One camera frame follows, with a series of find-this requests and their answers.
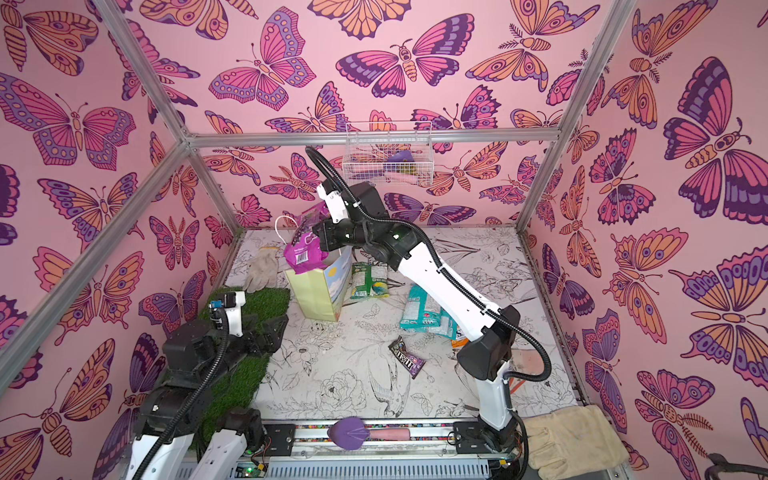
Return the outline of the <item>purple grape gummy bag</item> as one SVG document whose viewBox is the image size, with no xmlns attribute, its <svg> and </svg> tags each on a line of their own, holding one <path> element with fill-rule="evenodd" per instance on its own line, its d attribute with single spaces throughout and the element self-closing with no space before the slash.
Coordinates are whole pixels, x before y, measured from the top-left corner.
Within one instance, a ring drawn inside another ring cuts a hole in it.
<svg viewBox="0 0 768 480">
<path fill-rule="evenodd" d="M 294 234 L 284 249 L 284 258 L 296 275 L 325 266 L 328 253 L 322 250 L 320 238 L 313 228 L 328 217 L 326 204 L 319 202 L 305 210 L 296 220 Z"/>
</svg>

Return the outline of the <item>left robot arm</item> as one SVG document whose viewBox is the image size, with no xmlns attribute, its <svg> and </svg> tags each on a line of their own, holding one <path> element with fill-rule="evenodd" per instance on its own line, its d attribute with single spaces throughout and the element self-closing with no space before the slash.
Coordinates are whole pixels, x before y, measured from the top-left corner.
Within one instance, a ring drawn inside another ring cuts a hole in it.
<svg viewBox="0 0 768 480">
<path fill-rule="evenodd" d="M 188 449 L 202 442 L 214 386 L 244 359 L 280 349 L 287 316 L 251 326 L 245 304 L 244 291 L 226 292 L 209 303 L 207 318 L 180 327 L 164 344 L 167 373 L 140 407 L 127 478 L 177 478 Z"/>
</svg>

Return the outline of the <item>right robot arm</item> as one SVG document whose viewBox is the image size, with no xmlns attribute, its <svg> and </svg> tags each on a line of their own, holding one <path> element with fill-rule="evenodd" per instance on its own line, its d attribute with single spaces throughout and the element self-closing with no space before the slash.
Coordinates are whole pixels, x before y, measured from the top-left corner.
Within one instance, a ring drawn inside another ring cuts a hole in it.
<svg viewBox="0 0 768 480">
<path fill-rule="evenodd" d="M 527 467 L 529 437 L 510 382 L 547 380 L 552 362 L 546 349 L 520 327 L 514 306 L 502 308 L 480 294 L 443 261 L 420 226 L 392 217 L 372 184 L 350 186 L 318 150 L 308 146 L 305 153 L 325 177 L 317 192 L 330 215 L 313 228 L 321 249 L 361 249 L 438 302 L 468 340 L 457 360 L 476 382 L 481 439 L 494 453 L 518 451 Z"/>
</svg>

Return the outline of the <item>green rainbow snack bag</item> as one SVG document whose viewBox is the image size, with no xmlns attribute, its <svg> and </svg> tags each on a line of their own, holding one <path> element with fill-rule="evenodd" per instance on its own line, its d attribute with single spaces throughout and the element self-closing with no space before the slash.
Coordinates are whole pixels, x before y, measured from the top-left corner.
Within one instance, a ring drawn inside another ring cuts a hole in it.
<svg viewBox="0 0 768 480">
<path fill-rule="evenodd" d="M 387 298 L 389 296 L 388 267 L 386 265 L 354 263 L 352 266 L 350 300 Z"/>
</svg>

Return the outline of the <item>white paper bag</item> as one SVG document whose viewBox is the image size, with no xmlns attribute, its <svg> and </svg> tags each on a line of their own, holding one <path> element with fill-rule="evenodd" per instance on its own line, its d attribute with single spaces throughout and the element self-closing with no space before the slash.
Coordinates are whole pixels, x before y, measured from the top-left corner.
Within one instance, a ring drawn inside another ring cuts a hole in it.
<svg viewBox="0 0 768 480">
<path fill-rule="evenodd" d="M 297 219 L 292 215 L 283 214 L 275 221 L 275 233 L 283 242 L 284 260 L 284 249 L 294 234 Z M 307 319 L 327 322 L 339 320 L 351 277 L 352 263 L 350 247 L 328 253 L 323 268 L 301 275 L 296 275 L 287 263 L 285 273 L 288 283 Z"/>
</svg>

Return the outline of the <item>teal mint candy bag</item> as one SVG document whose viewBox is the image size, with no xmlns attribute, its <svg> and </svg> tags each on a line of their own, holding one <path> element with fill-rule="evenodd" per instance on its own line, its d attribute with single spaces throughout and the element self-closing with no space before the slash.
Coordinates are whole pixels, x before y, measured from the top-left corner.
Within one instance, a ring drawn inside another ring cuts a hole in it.
<svg viewBox="0 0 768 480">
<path fill-rule="evenodd" d="M 442 308 L 422 287 L 413 284 L 399 322 L 401 329 L 434 333 L 442 326 Z"/>
</svg>

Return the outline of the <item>small teal mint bag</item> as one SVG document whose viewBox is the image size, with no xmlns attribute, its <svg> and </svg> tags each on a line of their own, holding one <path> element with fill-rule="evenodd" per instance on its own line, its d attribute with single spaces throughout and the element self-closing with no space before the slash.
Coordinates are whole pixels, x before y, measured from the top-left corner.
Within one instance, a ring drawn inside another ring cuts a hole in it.
<svg viewBox="0 0 768 480">
<path fill-rule="evenodd" d="M 445 310 L 442 310 L 439 324 L 436 327 L 433 327 L 432 331 L 436 335 L 448 338 L 450 340 L 456 340 L 458 326 L 453 318 Z"/>
</svg>

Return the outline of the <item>orange Fox's fruits bag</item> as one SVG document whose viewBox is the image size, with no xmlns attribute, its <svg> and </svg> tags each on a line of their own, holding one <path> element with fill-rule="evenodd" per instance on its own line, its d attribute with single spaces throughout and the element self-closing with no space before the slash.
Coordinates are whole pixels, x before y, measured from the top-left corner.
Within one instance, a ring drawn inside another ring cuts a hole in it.
<svg viewBox="0 0 768 480">
<path fill-rule="evenodd" d="M 453 349 L 461 349 L 468 342 L 469 342 L 469 339 L 466 336 L 460 335 L 459 333 L 457 333 L 456 337 L 451 340 L 451 346 Z"/>
</svg>

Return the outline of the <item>grey work glove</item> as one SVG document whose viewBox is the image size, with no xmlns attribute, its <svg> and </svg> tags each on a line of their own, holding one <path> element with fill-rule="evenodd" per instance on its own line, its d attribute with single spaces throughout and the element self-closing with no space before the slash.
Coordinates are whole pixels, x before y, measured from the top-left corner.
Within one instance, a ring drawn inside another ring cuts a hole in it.
<svg viewBox="0 0 768 480">
<path fill-rule="evenodd" d="M 265 247 L 259 249 L 251 258 L 243 284 L 243 288 L 248 294 L 265 288 L 277 287 L 279 273 L 277 253 L 276 248 Z"/>
</svg>

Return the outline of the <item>purple tool in basket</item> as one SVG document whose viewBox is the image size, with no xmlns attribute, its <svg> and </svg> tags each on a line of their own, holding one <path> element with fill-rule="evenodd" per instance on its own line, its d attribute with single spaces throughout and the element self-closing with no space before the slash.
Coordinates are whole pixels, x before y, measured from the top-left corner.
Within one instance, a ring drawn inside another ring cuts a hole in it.
<svg viewBox="0 0 768 480">
<path fill-rule="evenodd" d="M 386 160 L 387 163 L 393 163 L 393 164 L 412 163 L 413 161 L 414 161 L 414 157 L 410 150 L 398 151 L 397 153 L 388 157 Z"/>
</svg>

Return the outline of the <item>dark M&M's chocolate packet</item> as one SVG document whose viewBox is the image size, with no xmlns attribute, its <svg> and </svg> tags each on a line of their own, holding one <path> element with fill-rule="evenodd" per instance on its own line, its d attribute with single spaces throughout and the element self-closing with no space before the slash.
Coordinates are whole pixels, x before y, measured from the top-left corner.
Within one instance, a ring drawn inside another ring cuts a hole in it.
<svg viewBox="0 0 768 480">
<path fill-rule="evenodd" d="M 412 379 L 415 379 L 425 366 L 426 361 L 408 350 L 402 336 L 399 336 L 397 339 L 392 341 L 388 345 L 388 350 L 392 353 L 395 359 L 408 371 L 408 374 Z"/>
</svg>

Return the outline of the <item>red coated garden glove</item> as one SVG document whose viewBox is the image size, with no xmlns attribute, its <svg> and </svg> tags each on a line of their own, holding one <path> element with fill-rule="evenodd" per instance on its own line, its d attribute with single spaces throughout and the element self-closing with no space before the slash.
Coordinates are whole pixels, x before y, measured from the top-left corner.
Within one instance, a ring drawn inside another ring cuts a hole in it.
<svg viewBox="0 0 768 480">
<path fill-rule="evenodd" d="M 511 365 L 514 371 L 526 374 L 537 374 L 543 371 L 541 356 L 534 349 L 512 349 Z M 512 378 L 510 380 L 510 394 L 515 395 L 529 384 L 530 381 Z"/>
</svg>

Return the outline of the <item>beige leather glove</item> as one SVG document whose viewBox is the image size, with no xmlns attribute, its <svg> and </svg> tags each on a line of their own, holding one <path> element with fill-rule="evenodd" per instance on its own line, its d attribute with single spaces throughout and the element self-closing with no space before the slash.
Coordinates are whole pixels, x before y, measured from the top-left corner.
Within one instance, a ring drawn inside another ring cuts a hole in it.
<svg viewBox="0 0 768 480">
<path fill-rule="evenodd" d="M 609 470 L 629 460 L 629 453 L 603 411 L 571 406 L 524 420 L 528 440 L 526 465 L 542 479 L 568 479 Z"/>
</svg>

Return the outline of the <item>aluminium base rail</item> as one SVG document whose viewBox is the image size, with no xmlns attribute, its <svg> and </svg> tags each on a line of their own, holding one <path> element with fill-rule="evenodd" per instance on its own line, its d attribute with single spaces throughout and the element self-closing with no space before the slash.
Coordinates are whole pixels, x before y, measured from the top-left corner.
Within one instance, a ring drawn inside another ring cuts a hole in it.
<svg viewBox="0 0 768 480">
<path fill-rule="evenodd" d="M 478 420 L 363 421 L 411 438 L 348 451 L 328 438 L 336 421 L 276 423 L 249 411 L 223 420 L 198 459 L 187 453 L 175 479 L 521 479 L 527 470 L 518 451 L 487 447 Z"/>
</svg>

